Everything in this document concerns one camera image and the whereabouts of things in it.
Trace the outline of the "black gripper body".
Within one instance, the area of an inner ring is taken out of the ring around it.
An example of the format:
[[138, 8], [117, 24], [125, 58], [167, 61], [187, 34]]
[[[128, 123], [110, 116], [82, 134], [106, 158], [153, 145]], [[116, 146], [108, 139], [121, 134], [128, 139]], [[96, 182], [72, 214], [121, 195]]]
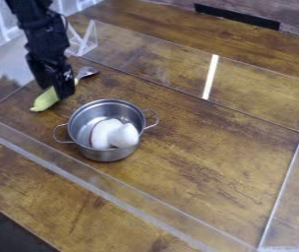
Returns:
[[69, 41], [62, 15], [52, 10], [21, 9], [18, 26], [27, 39], [27, 53], [50, 61], [46, 68], [58, 62], [66, 62], [64, 52], [69, 47]]

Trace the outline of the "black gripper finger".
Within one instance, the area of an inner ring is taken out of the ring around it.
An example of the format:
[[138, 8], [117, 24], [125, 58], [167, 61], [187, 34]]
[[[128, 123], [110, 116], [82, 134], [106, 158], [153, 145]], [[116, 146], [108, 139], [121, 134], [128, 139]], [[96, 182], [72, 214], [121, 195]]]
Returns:
[[26, 54], [26, 61], [37, 84], [45, 90], [50, 86], [50, 77], [46, 71], [46, 66], [50, 61], [46, 58], [40, 58], [30, 53]]
[[60, 100], [64, 100], [76, 91], [72, 66], [65, 61], [58, 62], [56, 65], [48, 67], [48, 73], [56, 96]]

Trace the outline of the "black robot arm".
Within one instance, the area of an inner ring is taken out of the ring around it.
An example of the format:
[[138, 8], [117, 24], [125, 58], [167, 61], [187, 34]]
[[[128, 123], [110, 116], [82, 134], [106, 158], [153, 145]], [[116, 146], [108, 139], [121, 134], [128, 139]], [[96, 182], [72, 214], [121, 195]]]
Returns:
[[54, 88], [60, 100], [74, 94], [74, 76], [66, 62], [68, 23], [49, 9], [52, 0], [5, 0], [26, 36], [26, 61], [38, 86]]

